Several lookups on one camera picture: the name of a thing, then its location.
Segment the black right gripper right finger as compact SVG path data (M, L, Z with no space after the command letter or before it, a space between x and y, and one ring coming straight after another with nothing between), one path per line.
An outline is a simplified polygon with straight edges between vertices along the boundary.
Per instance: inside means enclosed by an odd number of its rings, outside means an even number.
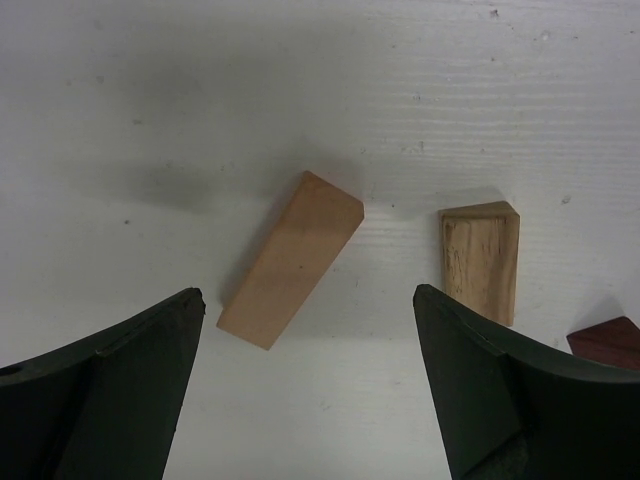
M638 372L553 349L431 285L413 308L452 478L638 478Z

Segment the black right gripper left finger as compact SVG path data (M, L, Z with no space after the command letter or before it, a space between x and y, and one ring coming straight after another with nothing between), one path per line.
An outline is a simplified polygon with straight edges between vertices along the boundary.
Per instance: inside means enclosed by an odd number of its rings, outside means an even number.
M3 367L2 478L162 478L204 316L201 291L187 288Z

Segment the dark red wood block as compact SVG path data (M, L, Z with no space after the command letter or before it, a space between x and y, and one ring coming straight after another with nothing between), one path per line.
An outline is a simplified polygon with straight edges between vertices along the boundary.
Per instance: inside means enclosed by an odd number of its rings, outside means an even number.
M574 356L618 368L640 369L640 330L627 317L618 317L570 333Z

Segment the striped light wood block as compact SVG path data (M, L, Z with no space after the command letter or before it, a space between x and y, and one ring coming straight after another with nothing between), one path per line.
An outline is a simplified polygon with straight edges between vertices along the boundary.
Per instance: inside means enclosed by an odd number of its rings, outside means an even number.
M444 292L511 327L515 318L520 215L506 201L438 212Z

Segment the plain light wood block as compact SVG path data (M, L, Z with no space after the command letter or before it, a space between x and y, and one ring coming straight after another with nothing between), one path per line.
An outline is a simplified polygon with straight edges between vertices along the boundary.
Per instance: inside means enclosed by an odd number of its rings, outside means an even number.
M271 349L364 218L361 200L304 172L217 327Z

